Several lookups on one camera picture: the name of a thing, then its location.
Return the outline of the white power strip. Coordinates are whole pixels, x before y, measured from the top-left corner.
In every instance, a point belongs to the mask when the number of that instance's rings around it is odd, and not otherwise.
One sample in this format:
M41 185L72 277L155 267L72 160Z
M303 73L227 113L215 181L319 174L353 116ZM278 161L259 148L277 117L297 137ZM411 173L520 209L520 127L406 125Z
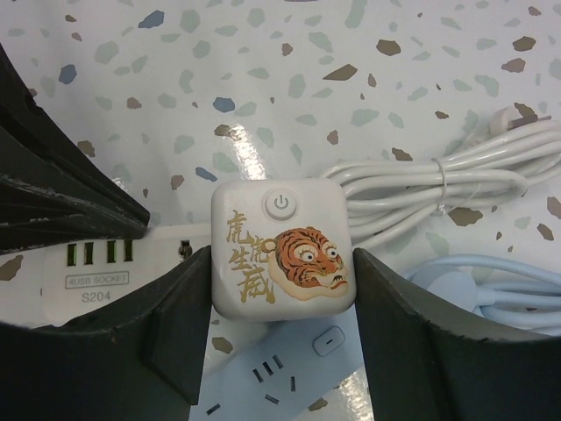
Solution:
M142 239L88 239L1 258L1 320L61 326L165 275L210 243L210 227L153 227Z

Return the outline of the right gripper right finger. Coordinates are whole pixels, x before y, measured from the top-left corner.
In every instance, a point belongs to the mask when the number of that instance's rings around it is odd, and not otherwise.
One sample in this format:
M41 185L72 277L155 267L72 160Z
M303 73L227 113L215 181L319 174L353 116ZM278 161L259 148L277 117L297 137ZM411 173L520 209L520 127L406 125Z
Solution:
M377 420L558 420L560 339L484 319L353 252Z

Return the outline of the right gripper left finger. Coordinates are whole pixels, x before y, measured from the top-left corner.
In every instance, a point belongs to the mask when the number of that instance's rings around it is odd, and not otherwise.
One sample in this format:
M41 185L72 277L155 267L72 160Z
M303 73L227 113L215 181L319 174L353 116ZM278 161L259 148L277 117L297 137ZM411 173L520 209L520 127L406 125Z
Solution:
M186 420L199 399L211 252L60 327L1 326L4 420Z

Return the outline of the white cube plug adapter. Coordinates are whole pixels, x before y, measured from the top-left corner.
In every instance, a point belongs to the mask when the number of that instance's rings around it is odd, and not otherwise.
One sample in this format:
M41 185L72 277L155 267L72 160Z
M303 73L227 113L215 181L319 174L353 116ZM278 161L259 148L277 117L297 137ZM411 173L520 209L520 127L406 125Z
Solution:
M234 181L211 198L211 296L224 318L337 315L354 303L346 198L326 178Z

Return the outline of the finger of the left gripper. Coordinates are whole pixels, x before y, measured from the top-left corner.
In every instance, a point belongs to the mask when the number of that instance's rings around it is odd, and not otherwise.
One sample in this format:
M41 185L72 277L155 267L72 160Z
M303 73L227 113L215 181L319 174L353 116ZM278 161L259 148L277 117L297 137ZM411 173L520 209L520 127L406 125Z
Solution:
M141 239L150 213L67 137L1 55L1 252Z

